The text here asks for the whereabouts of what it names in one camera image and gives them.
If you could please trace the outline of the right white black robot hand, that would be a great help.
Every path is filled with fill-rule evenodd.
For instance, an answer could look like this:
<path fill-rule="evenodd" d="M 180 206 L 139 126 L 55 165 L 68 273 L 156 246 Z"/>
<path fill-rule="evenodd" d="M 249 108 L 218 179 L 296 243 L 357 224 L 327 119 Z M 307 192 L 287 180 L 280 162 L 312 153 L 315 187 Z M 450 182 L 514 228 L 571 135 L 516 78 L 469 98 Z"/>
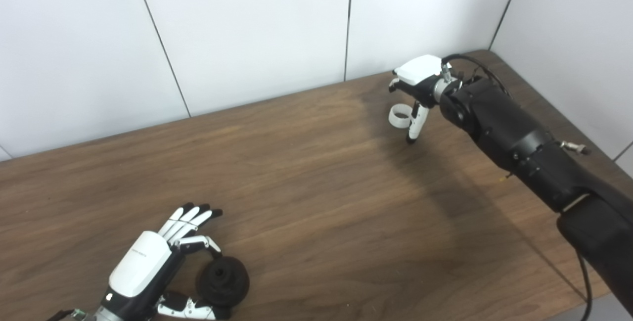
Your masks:
<path fill-rule="evenodd" d="M 401 91 L 414 99 L 412 106 L 396 104 L 389 114 L 389 123 L 407 129 L 406 141 L 416 143 L 430 109 L 439 105 L 442 93 L 456 78 L 452 66 L 440 57 L 423 55 L 409 60 L 393 70 L 394 78 L 387 87 L 389 93 Z"/>

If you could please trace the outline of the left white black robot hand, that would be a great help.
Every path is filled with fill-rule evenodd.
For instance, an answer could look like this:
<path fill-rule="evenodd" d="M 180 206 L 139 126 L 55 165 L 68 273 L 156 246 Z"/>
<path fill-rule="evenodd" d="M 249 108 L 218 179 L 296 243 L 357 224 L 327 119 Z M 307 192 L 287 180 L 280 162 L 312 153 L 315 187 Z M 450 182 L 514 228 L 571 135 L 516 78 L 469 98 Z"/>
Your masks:
<path fill-rule="evenodd" d="M 95 312 L 97 321 L 151 321 L 158 315 L 191 320 L 228 320 L 230 309 L 194 299 L 167 287 L 186 256 L 222 251 L 212 238 L 197 233 L 223 211 L 188 202 L 178 207 L 158 230 L 140 234 L 109 276 L 108 289 Z"/>

